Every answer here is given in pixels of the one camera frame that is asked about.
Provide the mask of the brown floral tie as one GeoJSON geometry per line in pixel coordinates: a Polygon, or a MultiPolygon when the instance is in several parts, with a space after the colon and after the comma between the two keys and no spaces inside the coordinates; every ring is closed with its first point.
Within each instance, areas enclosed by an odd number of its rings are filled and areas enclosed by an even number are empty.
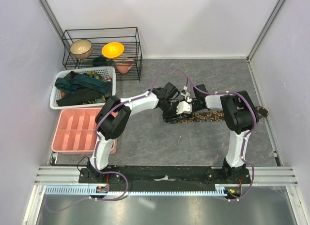
{"type": "MultiPolygon", "coordinates": [[[[261,119],[266,119],[269,115],[269,110],[263,106],[256,107],[256,111],[261,119]]],[[[225,120],[223,111],[195,112],[191,116],[183,117],[184,120],[181,123],[219,122],[225,120]]]]}

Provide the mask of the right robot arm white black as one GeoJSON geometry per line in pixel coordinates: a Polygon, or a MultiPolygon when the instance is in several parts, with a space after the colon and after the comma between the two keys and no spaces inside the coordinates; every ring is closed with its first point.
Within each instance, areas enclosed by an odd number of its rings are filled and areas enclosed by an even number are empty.
{"type": "Polygon", "coordinates": [[[196,98],[204,101],[207,109],[223,111],[230,130],[229,149],[222,166],[222,177],[227,183],[251,183],[245,159],[249,137],[259,122],[259,115],[247,91],[211,94],[203,84],[193,86],[196,98]]]}

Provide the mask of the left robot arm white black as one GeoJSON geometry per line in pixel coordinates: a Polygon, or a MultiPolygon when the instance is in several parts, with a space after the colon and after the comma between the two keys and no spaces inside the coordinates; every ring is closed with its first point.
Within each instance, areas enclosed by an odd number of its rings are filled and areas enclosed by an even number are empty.
{"type": "Polygon", "coordinates": [[[130,97],[110,97],[97,115],[95,134],[97,136],[93,155],[88,160],[87,169],[90,178],[101,183],[106,179],[105,168],[108,165],[110,151],[116,140],[125,130],[131,116],[145,110],[160,108],[166,121],[175,120],[191,109],[185,100],[172,99],[180,92],[171,83],[164,88],[154,88],[145,93],[130,97]]]}

